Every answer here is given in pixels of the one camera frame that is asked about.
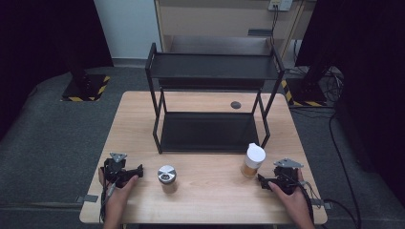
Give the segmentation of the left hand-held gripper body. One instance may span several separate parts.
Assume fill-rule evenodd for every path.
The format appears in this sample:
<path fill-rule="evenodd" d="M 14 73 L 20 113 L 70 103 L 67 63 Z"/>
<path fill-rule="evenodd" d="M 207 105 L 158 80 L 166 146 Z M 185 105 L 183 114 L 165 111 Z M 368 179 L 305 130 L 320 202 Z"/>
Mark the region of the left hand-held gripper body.
<path fill-rule="evenodd" d="M 122 188 L 127 181 L 127 172 L 124 169 L 126 157 L 126 154 L 110 153 L 110 157 L 104 161 L 104 177 L 118 188 Z"/>

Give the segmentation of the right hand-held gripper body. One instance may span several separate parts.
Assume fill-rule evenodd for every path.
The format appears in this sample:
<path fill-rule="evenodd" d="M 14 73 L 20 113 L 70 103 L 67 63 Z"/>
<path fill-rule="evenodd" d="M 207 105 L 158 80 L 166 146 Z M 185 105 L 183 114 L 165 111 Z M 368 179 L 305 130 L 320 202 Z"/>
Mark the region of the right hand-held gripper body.
<path fill-rule="evenodd" d="M 278 160 L 274 165 L 276 184 L 285 194 L 291 195 L 298 186 L 298 169 L 303 168 L 304 165 L 290 158 Z"/>

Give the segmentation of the jar with white lid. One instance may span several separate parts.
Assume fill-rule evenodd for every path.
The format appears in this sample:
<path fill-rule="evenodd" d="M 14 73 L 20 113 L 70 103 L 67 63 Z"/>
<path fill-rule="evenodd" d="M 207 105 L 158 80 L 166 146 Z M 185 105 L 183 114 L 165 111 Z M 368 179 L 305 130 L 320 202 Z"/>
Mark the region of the jar with white lid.
<path fill-rule="evenodd" d="M 242 174 L 246 177 L 254 177 L 265 159 L 265 150 L 255 143 L 250 143 L 241 166 Z"/>

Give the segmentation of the glass jar with silver lid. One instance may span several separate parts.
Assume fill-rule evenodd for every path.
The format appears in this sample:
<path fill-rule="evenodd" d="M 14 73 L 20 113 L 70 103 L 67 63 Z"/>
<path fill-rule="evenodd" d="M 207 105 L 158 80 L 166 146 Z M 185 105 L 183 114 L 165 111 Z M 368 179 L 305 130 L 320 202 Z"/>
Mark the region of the glass jar with silver lid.
<path fill-rule="evenodd" d="M 158 180 L 164 193 L 173 194 L 177 191 L 177 172 L 173 166 L 161 166 L 158 170 Z"/>

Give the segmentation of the black metal two-tier shelf rack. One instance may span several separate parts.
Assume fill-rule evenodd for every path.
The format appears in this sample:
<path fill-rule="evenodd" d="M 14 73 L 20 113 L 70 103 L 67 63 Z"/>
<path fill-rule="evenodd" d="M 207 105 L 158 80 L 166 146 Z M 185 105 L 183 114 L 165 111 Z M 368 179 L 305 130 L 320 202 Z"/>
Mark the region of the black metal two-tier shelf rack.
<path fill-rule="evenodd" d="M 267 115 L 285 67 L 279 53 L 216 54 L 158 52 L 145 64 L 158 152 L 243 153 L 250 143 L 270 139 Z M 166 91 L 256 93 L 249 112 L 186 112 L 167 109 Z"/>

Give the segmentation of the person's left hand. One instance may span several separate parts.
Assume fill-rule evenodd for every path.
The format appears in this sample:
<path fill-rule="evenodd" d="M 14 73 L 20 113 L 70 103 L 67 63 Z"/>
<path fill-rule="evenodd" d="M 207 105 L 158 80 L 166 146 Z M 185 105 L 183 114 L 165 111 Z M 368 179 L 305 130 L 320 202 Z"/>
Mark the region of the person's left hand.
<path fill-rule="evenodd" d="M 106 191 L 105 213 L 110 208 L 125 210 L 128 198 L 138 179 L 138 177 L 132 177 L 122 188 L 113 187 L 113 184 L 104 178 L 102 169 L 98 169 L 98 180 Z"/>

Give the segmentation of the person's right hand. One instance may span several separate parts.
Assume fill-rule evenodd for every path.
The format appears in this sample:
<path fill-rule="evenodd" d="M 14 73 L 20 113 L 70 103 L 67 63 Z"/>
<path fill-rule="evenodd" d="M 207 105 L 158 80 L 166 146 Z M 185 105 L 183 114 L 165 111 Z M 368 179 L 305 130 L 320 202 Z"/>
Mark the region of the person's right hand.
<path fill-rule="evenodd" d="M 289 217 L 293 220 L 298 216 L 309 216 L 309 207 L 306 198 L 300 188 L 296 188 L 291 195 L 285 194 L 280 187 L 270 182 L 272 192 L 281 200 L 287 209 Z"/>

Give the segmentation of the black stand base striped tape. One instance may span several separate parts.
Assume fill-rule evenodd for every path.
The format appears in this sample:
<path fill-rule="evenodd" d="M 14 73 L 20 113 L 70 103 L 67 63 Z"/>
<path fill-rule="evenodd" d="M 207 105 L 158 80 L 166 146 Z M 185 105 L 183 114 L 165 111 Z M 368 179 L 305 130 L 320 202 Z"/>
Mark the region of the black stand base striped tape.
<path fill-rule="evenodd" d="M 289 105 L 303 107 L 327 105 L 326 96 L 318 83 L 318 79 L 307 78 L 306 72 L 287 69 L 282 86 Z"/>
<path fill-rule="evenodd" d="M 98 101 L 110 77 L 105 74 L 88 74 L 80 66 L 71 69 L 72 79 L 62 94 L 62 101 Z"/>

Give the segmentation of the black curtain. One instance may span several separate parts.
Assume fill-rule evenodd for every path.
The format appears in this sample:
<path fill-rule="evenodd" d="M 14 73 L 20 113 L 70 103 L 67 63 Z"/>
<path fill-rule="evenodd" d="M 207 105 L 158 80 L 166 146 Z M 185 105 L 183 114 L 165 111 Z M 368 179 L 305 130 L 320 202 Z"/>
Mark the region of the black curtain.
<path fill-rule="evenodd" d="M 112 64 L 95 0 L 0 0 L 0 139 L 34 86 Z"/>
<path fill-rule="evenodd" d="M 352 150 L 405 207 L 405 0 L 317 0 L 297 64 L 343 74 Z"/>

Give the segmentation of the grey cabinet label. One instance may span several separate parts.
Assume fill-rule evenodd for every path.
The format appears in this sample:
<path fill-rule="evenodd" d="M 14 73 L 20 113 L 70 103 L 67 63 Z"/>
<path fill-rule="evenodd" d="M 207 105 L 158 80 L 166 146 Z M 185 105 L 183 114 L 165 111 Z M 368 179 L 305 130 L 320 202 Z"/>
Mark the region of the grey cabinet label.
<path fill-rule="evenodd" d="M 249 29 L 247 32 L 248 36 L 270 37 L 272 34 L 273 34 L 272 30 L 268 30 L 268 29 Z"/>

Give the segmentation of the beige wooden cabinet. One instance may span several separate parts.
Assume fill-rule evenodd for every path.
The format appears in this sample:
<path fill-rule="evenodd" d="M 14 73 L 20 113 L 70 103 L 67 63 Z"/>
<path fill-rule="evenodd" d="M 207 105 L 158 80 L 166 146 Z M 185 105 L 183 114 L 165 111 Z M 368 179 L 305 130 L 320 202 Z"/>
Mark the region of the beige wooden cabinet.
<path fill-rule="evenodd" d="M 317 0 L 293 0 L 289 11 L 270 11 L 269 0 L 154 0 L 165 52 L 268 53 L 286 56 L 304 37 Z M 248 36 L 268 29 L 270 37 Z"/>

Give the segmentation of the white wall socket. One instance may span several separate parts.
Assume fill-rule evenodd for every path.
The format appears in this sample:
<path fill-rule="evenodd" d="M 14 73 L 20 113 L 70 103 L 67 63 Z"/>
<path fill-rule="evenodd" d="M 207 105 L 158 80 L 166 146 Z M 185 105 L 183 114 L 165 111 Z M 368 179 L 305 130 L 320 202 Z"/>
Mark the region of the white wall socket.
<path fill-rule="evenodd" d="M 270 11 L 289 11 L 293 0 L 269 0 L 267 9 Z"/>

